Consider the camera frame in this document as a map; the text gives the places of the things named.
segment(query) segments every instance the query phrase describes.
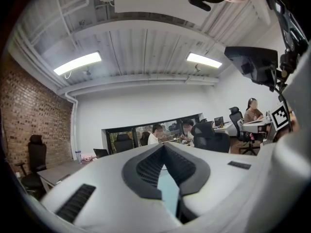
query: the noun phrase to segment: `chair headrest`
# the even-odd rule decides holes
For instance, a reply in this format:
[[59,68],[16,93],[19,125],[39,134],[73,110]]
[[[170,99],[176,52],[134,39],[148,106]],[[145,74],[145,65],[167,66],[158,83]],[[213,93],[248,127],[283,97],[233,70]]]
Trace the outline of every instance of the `chair headrest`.
[[238,107],[232,107],[229,110],[231,111],[231,114],[236,114],[237,112],[240,111]]
[[41,135],[33,134],[32,136],[30,136],[29,140],[33,144],[42,144],[42,136]]
[[193,126],[191,134],[196,137],[212,138],[215,135],[213,122],[197,123]]
[[142,138],[142,139],[148,139],[149,136],[150,136],[150,133],[149,133],[149,132],[143,132],[143,133],[141,134],[141,138]]
[[127,141],[129,139],[130,139],[130,137],[128,134],[119,134],[117,136],[117,141]]

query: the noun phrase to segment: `rectangular light fixture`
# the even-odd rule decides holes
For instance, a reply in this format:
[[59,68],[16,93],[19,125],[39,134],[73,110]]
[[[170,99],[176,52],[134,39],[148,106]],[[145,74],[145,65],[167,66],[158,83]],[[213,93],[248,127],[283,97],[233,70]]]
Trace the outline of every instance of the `rectangular light fixture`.
[[78,59],[72,60],[72,61],[56,68],[54,70],[54,72],[56,72],[57,75],[62,75],[64,73],[69,72],[69,71],[76,69],[78,67],[82,67],[82,66],[89,65],[89,64],[92,64],[95,62],[99,62],[99,61],[102,61],[102,59],[101,59],[100,55],[97,52],[95,52],[95,53],[91,53],[91,54],[82,56]]
[[195,53],[190,53],[187,60],[191,61],[191,62],[196,62],[196,63],[208,65],[208,66],[215,67],[215,68],[219,68],[222,65],[222,63],[220,63],[218,61],[206,58],[204,56],[201,56],[201,55],[198,55]]

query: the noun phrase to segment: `brick wall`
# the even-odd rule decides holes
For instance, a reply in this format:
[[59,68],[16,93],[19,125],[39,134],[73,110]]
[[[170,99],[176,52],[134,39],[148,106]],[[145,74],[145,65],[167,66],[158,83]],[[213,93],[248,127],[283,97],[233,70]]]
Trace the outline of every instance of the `brick wall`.
[[29,173],[28,147],[32,134],[42,135],[47,145],[47,168],[72,159],[70,117],[72,104],[46,88],[11,57],[0,68],[0,106],[8,162],[25,162]]

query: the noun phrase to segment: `monitor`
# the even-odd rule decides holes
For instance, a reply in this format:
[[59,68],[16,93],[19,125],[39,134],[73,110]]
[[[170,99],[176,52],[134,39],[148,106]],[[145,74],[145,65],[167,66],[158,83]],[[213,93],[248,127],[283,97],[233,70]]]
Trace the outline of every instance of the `monitor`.
[[214,121],[215,121],[215,126],[217,126],[217,127],[220,126],[221,124],[224,125],[224,117],[223,116],[215,118]]
[[96,158],[97,158],[97,159],[109,155],[107,150],[94,149],[94,152],[95,152],[95,154],[96,154]]

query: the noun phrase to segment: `black office chair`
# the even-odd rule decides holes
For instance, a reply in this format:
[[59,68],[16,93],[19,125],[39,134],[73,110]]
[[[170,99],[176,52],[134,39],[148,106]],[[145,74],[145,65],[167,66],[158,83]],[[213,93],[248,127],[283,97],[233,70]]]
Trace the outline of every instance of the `black office chair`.
[[141,134],[141,139],[140,139],[139,141],[140,141],[140,144],[141,144],[142,146],[147,146],[147,145],[148,145],[149,136],[150,136],[150,133],[149,133],[149,132],[143,132],[143,133]]
[[117,140],[114,141],[116,151],[118,153],[131,150],[133,148],[133,140],[127,134],[119,134]]
[[215,133],[213,121],[198,123],[191,130],[194,146],[198,149],[228,153],[230,136],[225,133]]
[[95,154],[96,154],[96,158],[97,158],[97,159],[109,155],[107,150],[94,149],[94,152],[95,152]]
[[237,139],[239,141],[249,143],[248,147],[239,148],[239,152],[241,153],[241,150],[245,150],[242,154],[246,154],[247,152],[251,152],[253,155],[257,155],[254,150],[260,149],[260,147],[253,147],[253,144],[255,141],[252,140],[251,137],[246,134],[246,132],[240,131],[238,121],[243,119],[243,115],[242,115],[241,111],[239,111],[238,107],[232,107],[229,110],[231,111],[231,114],[229,115],[229,117],[237,129]]
[[32,173],[26,174],[23,167],[24,162],[20,162],[15,166],[19,166],[23,171],[24,177],[21,179],[21,183],[25,186],[27,192],[34,195],[34,197],[40,198],[44,194],[44,188],[37,172],[47,169],[45,165],[47,146],[42,143],[41,135],[32,135],[30,137],[28,153],[29,166]]

